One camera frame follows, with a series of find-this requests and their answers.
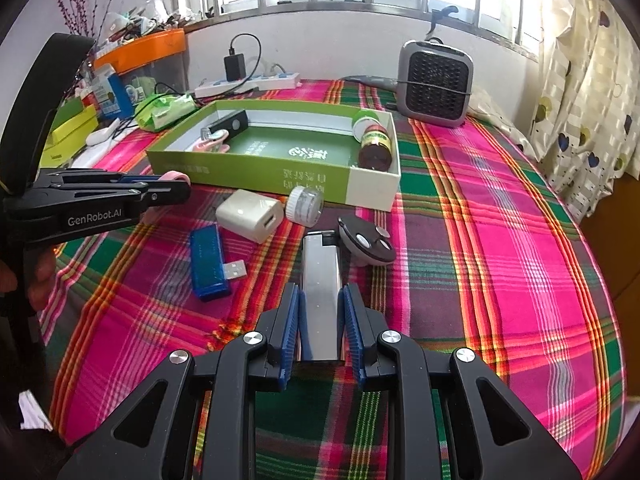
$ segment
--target green plastic bag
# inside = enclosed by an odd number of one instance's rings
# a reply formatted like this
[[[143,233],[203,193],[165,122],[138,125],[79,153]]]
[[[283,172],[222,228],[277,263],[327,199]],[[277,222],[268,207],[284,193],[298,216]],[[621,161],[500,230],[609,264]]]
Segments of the green plastic bag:
[[[151,95],[136,106],[136,121],[146,132],[161,132],[197,109],[190,95]]]

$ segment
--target orange container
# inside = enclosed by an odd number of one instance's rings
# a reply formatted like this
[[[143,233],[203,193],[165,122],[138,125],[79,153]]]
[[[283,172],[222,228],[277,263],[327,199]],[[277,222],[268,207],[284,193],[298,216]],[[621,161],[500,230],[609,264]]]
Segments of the orange container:
[[[124,44],[96,59],[94,68],[98,69],[110,64],[119,75],[122,75],[163,57],[180,54],[185,50],[187,50],[187,42],[184,37],[184,29],[175,28]]]

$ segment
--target human hand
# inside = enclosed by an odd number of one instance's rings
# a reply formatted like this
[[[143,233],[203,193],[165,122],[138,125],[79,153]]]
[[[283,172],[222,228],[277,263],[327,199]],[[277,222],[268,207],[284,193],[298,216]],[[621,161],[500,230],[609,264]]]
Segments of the human hand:
[[[56,255],[53,248],[44,251],[36,264],[34,277],[27,290],[29,302],[34,310],[42,310],[49,302],[49,295],[53,290],[56,274]],[[18,286],[15,274],[0,260],[0,292],[13,292]]]

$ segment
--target blue usb flash drive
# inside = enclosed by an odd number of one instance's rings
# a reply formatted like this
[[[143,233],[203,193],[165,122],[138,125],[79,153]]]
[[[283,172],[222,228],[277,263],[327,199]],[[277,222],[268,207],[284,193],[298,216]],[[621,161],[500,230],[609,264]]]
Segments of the blue usb flash drive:
[[[224,263],[217,225],[191,232],[191,284],[201,301],[210,301],[231,293],[229,279],[246,275],[244,262]]]

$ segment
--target heater grille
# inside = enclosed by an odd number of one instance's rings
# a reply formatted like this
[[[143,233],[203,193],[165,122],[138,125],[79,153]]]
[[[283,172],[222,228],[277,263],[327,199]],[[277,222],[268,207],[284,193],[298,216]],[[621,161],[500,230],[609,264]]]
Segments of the heater grille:
[[[407,81],[441,88],[408,84],[407,107],[419,114],[459,119],[466,112],[468,79],[469,67],[463,61],[430,52],[414,52],[409,59]]]

